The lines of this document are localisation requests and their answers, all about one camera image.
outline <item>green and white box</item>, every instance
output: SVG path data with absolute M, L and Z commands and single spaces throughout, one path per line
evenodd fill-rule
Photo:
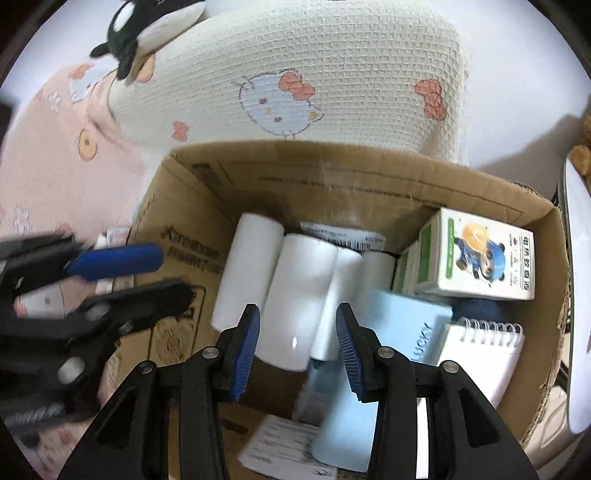
M 419 236 L 416 293 L 534 298 L 534 235 L 506 223 L 442 208 Z
M 418 241 L 410 246 L 410 251 L 410 266 L 402 293 L 407 297 L 414 297 L 416 295 L 415 288 L 418 279 L 418 262 L 421 254 Z
M 413 245 L 410 245 L 396 262 L 396 274 L 394 275 L 394 283 L 392 284 L 392 290 L 400 295 L 405 295 L 406 288 L 408 286 L 408 279 L 410 278 L 410 272 L 413 267 Z

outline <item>cardboard box flap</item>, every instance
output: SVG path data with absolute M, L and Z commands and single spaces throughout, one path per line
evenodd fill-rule
M 120 381 L 146 358 L 159 366 L 170 365 L 215 344 L 219 334 L 211 327 L 210 318 L 235 228 L 218 199 L 198 179 L 173 157 L 162 163 L 129 241 L 156 242 L 165 259 L 157 272 L 139 275 L 135 284 L 182 278 L 195 286 L 196 298 L 182 319 L 163 319 L 152 332 L 121 339 Z
M 554 208 L 527 228 L 534 233 L 535 299 L 510 304 L 508 321 L 520 324 L 526 339 L 498 408 L 511 432 L 524 443 L 542 416 L 558 374 L 570 274 L 560 211 Z
M 312 221 L 378 231 L 394 252 L 442 206 L 517 226 L 552 208 L 519 185 L 405 151 L 258 141 L 194 145 L 176 158 L 235 216 L 256 207 L 291 228 Z

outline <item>tissue roll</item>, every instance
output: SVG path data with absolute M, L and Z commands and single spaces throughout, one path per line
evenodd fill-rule
M 363 252 L 361 279 L 355 301 L 352 304 L 355 316 L 361 322 L 366 316 L 365 304 L 369 294 L 374 290 L 390 290 L 394 278 L 396 259 L 384 252 Z
M 283 226 L 244 213 L 238 222 L 213 308 L 212 326 L 222 332 L 238 325 L 249 303 L 262 309 L 283 244 Z
M 338 251 L 309 236 L 285 237 L 262 311 L 259 359 L 284 370 L 306 370 Z
M 339 357 L 339 340 L 336 336 L 336 309 L 343 302 L 351 303 L 355 298 L 363 257 L 347 248 L 339 248 L 336 257 L 335 271 L 316 338 L 312 344 L 310 356 L 323 362 L 336 360 Z

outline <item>screw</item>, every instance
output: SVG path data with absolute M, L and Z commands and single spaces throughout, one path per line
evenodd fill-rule
M 382 358 L 392 358 L 394 356 L 394 349 L 389 346 L 381 346 L 378 348 L 378 355 Z
M 66 360 L 57 371 L 57 379 L 62 385 L 71 384 L 76 378 L 82 375 L 86 364 L 78 356 L 73 356 Z
M 138 365 L 139 373 L 141 373 L 142 375 L 149 374 L 153 369 L 154 369 L 154 364 L 152 362 L 150 362 L 149 360 L 146 360 L 145 362 L 141 362 Z
M 202 352 L 203 358 L 209 358 L 209 359 L 217 358 L 217 356 L 219 354 L 220 354 L 220 350 L 218 350 L 214 346 L 208 347 Z
M 448 360 L 447 362 L 444 362 L 443 369 L 449 374 L 457 374 L 460 366 L 457 363 Z
M 96 322 L 103 318 L 109 310 L 111 309 L 111 305 L 108 303 L 98 303 L 94 307 L 92 307 L 88 312 L 86 312 L 86 320 L 89 322 Z

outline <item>white notebook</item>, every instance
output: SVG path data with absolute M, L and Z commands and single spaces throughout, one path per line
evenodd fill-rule
M 454 360 L 497 408 L 519 360 L 525 335 L 517 323 L 495 323 L 461 318 L 448 325 L 437 361 Z M 427 409 L 418 404 L 417 478 L 428 477 L 429 441 Z

